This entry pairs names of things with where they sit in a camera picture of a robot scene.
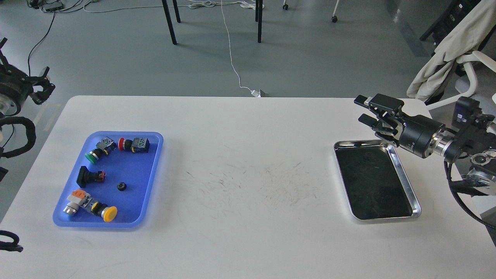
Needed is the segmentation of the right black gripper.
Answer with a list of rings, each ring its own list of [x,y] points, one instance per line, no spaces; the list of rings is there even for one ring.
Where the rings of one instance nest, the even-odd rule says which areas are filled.
[[[359,95],[354,103],[379,115],[376,119],[362,114],[358,121],[370,127],[378,138],[389,144],[397,145],[421,158],[427,158],[433,153],[444,158],[460,157],[460,148],[455,144],[456,132],[453,129],[422,115],[405,115],[402,111],[405,103],[402,100],[384,94],[376,94],[374,97]]]

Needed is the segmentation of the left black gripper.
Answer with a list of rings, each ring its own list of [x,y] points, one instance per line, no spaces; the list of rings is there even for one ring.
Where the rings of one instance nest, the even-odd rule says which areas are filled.
[[[46,102],[51,96],[55,85],[48,78],[50,67],[45,67],[40,76],[21,77],[8,75],[9,63],[2,52],[7,38],[0,41],[0,112],[2,117],[17,115],[30,95],[36,105]],[[41,91],[33,91],[40,86]]]

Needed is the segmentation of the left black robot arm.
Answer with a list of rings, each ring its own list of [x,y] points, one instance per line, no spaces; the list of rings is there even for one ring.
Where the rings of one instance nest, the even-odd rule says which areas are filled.
[[[31,76],[10,64],[0,53],[0,125],[22,125],[25,128],[27,143],[20,148],[5,151],[1,147],[2,158],[18,157],[30,151],[36,142],[36,128],[32,120],[18,116],[27,98],[41,105],[51,96],[55,85],[48,78],[49,67],[45,67],[39,76]]]

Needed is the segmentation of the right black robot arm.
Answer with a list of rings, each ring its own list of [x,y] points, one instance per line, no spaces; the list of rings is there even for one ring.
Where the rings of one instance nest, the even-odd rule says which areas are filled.
[[[438,154],[447,163],[468,158],[468,173],[451,184],[455,192],[495,195],[495,134],[488,131],[495,117],[484,114],[478,101],[459,97],[451,129],[423,115],[407,115],[402,110],[404,101],[383,94],[359,95],[354,103],[374,114],[363,114],[358,120],[397,148],[421,158]]]

